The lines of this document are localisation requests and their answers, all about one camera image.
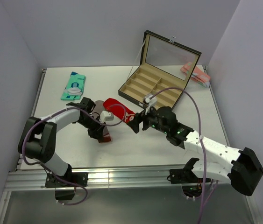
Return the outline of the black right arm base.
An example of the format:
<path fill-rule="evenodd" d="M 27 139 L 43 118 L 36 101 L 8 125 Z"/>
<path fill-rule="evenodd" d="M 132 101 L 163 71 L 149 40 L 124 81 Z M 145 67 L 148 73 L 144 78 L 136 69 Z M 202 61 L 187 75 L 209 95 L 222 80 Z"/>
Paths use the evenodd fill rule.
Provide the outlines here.
<path fill-rule="evenodd" d="M 191 166 L 183 168 L 170 169 L 167 180 L 171 184 L 181 184 L 184 196 L 193 200 L 199 198 L 202 194 L 203 178 L 198 178 L 191 170 Z"/>

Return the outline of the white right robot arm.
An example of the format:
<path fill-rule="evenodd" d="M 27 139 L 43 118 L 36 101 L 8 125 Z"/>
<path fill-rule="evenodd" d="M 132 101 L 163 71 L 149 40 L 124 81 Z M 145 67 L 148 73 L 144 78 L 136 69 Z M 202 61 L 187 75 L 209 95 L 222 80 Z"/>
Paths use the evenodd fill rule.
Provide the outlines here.
<path fill-rule="evenodd" d="M 191 127 L 178 122 L 168 106 L 151 107 L 149 112 L 136 113 L 128 126 L 135 133 L 153 128 L 164 133 L 172 145 L 206 156 L 206 162 L 191 158 L 183 168 L 171 169 L 169 179 L 172 184 L 198 183 L 205 177 L 206 182 L 229 183 L 239 193 L 251 196 L 263 176 L 263 167 L 252 149 L 240 150 L 201 137 Z"/>

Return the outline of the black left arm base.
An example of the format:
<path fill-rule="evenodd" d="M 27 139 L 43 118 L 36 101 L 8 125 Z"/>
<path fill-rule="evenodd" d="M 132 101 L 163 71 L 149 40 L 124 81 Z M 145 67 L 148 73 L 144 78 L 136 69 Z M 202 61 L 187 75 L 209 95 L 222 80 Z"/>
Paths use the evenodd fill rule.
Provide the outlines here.
<path fill-rule="evenodd" d="M 85 188 L 87 186 L 87 181 L 87 172 L 72 173 L 68 177 L 47 174 L 44 187 L 47 189 L 55 189 L 55 199 L 58 203 L 63 203 L 64 205 L 76 205 L 87 199 L 88 191 Z M 70 201 L 73 200 L 76 195 L 77 188 L 83 189 L 85 195 L 81 201 L 71 203 Z"/>

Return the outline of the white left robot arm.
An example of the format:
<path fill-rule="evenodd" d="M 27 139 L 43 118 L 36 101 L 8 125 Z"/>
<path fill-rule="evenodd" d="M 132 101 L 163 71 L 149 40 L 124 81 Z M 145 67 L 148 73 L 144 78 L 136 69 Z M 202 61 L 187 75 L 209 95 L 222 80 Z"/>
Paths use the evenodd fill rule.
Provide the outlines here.
<path fill-rule="evenodd" d="M 72 183 L 72 167 L 55 152 L 57 132 L 69 124 L 79 123 L 87 129 L 88 135 L 99 143 L 109 140 L 107 127 L 102 125 L 103 101 L 92 101 L 83 97 L 80 103 L 70 102 L 52 115 L 26 121 L 18 152 L 36 161 L 56 175 L 61 186 Z"/>

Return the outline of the red sock with white print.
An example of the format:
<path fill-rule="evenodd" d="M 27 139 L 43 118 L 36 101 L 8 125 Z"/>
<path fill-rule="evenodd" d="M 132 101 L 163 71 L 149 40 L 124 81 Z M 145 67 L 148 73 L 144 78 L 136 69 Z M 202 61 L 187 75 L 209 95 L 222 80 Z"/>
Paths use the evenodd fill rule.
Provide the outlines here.
<path fill-rule="evenodd" d="M 135 113 L 114 98 L 108 98 L 103 103 L 103 106 L 119 119 L 124 119 L 124 123 L 126 124 L 134 119 Z"/>

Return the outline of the black compartment display box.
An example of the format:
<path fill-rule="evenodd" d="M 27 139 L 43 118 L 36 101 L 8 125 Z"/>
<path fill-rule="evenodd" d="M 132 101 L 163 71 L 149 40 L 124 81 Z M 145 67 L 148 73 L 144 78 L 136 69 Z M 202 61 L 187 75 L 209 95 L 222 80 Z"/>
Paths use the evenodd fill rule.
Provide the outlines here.
<path fill-rule="evenodd" d="M 118 90 L 119 96 L 145 108 L 144 97 L 155 94 L 156 108 L 174 108 L 187 87 L 201 52 L 146 30 L 140 52 Z"/>

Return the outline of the pink patterned sock pair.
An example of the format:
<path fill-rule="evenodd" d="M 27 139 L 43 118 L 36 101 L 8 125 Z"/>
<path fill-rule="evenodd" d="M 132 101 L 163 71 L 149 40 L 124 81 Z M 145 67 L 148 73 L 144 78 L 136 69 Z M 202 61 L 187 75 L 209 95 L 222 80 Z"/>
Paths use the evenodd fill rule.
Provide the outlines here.
<path fill-rule="evenodd" d="M 192 65 L 191 62 L 186 63 L 181 67 L 180 71 L 188 75 L 191 65 Z M 208 87 L 210 85 L 210 77 L 204 71 L 199 69 L 197 66 L 194 68 L 191 74 L 191 80 L 204 87 Z"/>

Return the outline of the aluminium front rail frame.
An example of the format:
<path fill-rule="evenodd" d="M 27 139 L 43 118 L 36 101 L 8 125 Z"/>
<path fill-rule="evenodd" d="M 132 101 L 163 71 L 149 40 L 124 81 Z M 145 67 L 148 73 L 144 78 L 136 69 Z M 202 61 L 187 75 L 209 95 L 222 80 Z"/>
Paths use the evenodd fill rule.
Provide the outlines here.
<path fill-rule="evenodd" d="M 58 77 L 63 72 L 69 70 L 74 71 L 86 71 L 89 74 L 100 74 L 101 69 L 114 70 L 114 75 L 120 73 L 122 69 L 126 70 L 126 66 L 113 66 L 113 67 L 73 67 L 73 68 L 46 68 L 42 71 L 41 81 L 37 90 L 36 100 L 34 103 L 32 114 L 36 114 L 37 108 L 40 108 L 40 99 L 44 97 L 46 92 L 49 91 L 47 87 L 48 80 L 52 79 L 52 73 L 55 72 Z M 219 142 L 230 146 L 229 139 L 218 109 L 218 105 L 213 93 L 211 85 L 204 88 L 195 82 L 189 83 L 186 89 L 193 96 L 196 101 L 201 118 L 207 113 L 212 113 L 206 121 L 213 122 L 215 130 L 211 130 L 215 134 L 216 139 L 219 137 Z M 199 213 L 198 199 L 190 202 L 189 199 L 179 199 L 172 197 L 172 192 L 176 188 L 176 185 L 169 184 L 165 181 L 165 174 L 169 173 L 169 169 L 181 167 L 182 164 L 169 164 L 169 165 L 145 165 L 145 166 L 125 166 L 125 167 L 101 167 L 101 168 L 81 168 L 76 171 L 85 171 L 89 174 L 88 186 L 86 187 L 90 191 L 90 204 L 85 208 L 89 208 L 90 221 L 88 223 L 96 223 L 94 218 L 102 218 L 102 221 L 110 219 L 110 223 L 117 223 L 117 216 L 111 215 L 108 211 L 99 210 L 98 205 L 102 205 L 102 202 L 106 202 L 106 208 L 110 208 L 110 211 L 114 209 L 123 209 L 122 220 L 128 221 L 127 214 L 132 214 L 128 209 L 131 204 L 120 203 L 117 198 L 121 195 L 127 198 L 128 195 L 123 193 L 134 193 L 134 197 L 131 199 L 144 199 L 156 195 L 157 192 L 163 193 L 162 195 L 171 196 L 169 200 L 163 198 L 164 213 L 157 212 L 161 218 L 166 218 L 166 213 L 177 209 L 177 216 L 174 217 L 176 223 L 187 223 L 185 218 L 192 217 L 197 218 Z M 14 172 L 9 172 L 6 180 L 6 184 L 2 193 L 0 201 L 0 224 L 24 224 L 24 223 L 36 223 L 36 224 L 48 224 L 50 218 L 55 218 L 56 215 L 61 214 L 62 205 L 57 205 L 56 202 L 51 200 L 44 201 L 44 196 L 52 192 L 55 189 L 44 189 L 44 175 L 45 172 L 39 169 L 17 169 Z M 222 184 L 217 187 L 208 201 L 207 207 L 204 209 L 203 218 L 206 220 L 206 224 L 263 224 L 263 219 L 258 210 L 255 199 L 252 196 L 243 196 L 238 193 L 235 194 L 235 190 L 231 190 L 230 187 Z M 32 221 L 34 215 L 32 211 L 36 211 L 35 217 L 40 217 L 40 221 Z"/>

